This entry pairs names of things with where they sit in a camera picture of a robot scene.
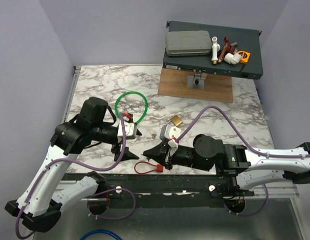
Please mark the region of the red plastic seal tag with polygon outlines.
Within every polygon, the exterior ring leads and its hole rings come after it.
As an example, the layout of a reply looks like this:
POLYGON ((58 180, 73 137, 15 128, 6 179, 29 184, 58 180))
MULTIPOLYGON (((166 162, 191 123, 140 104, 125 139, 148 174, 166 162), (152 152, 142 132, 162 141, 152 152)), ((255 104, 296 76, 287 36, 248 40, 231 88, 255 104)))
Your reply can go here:
POLYGON ((134 171, 139 175, 145 175, 149 173, 162 173, 163 166, 160 164, 153 164, 148 161, 138 161, 134 165, 134 171))

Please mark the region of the brass padlock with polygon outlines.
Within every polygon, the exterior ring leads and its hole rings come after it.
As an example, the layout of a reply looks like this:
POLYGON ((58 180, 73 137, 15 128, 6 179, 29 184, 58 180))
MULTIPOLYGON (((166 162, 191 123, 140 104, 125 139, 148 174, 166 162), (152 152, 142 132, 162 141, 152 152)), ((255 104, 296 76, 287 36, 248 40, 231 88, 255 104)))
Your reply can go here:
POLYGON ((182 123, 183 123, 183 120, 178 116, 178 115, 175 115, 173 116, 170 121, 176 126, 180 126, 182 123))

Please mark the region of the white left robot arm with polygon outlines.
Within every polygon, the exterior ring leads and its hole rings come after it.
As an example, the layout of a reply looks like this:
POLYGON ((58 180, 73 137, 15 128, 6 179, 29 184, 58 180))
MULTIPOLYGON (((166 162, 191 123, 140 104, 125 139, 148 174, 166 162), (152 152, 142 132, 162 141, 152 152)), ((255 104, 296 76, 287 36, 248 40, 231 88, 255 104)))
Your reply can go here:
POLYGON ((127 140, 141 136, 130 114, 116 117, 108 103, 97 97, 84 101, 79 114, 58 125, 50 140, 47 155, 35 178, 17 199, 7 202, 5 210, 16 217, 16 231, 23 225, 32 233, 46 233, 59 221, 62 212, 85 197, 105 195, 109 188, 100 174, 116 167, 121 161, 137 160, 129 152, 127 140), (110 144, 114 164, 105 169, 89 166, 77 157, 90 147, 91 142, 110 144), (88 168, 81 180, 56 192, 65 172, 71 164, 88 168))

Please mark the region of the white elbow pipe fitting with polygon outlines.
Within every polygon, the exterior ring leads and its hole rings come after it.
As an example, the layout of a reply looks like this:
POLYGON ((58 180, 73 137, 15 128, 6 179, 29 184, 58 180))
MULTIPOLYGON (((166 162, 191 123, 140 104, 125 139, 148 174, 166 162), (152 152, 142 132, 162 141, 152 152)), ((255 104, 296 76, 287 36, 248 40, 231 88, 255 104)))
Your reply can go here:
POLYGON ((230 65, 238 64, 242 59, 242 55, 238 53, 227 53, 224 57, 224 61, 230 65))

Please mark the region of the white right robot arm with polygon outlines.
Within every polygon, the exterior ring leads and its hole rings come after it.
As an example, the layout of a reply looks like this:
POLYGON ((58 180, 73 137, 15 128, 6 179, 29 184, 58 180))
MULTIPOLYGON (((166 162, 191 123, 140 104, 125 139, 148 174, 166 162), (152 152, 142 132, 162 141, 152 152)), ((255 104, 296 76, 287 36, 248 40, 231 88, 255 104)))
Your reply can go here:
POLYGON ((199 134, 192 147, 166 139, 145 150, 143 156, 167 170, 174 165, 206 172, 215 169, 217 177, 222 180, 221 183, 209 184, 215 197, 243 196, 256 186, 273 182, 310 184, 310 142, 293 149, 268 150, 225 144, 220 139, 199 134))

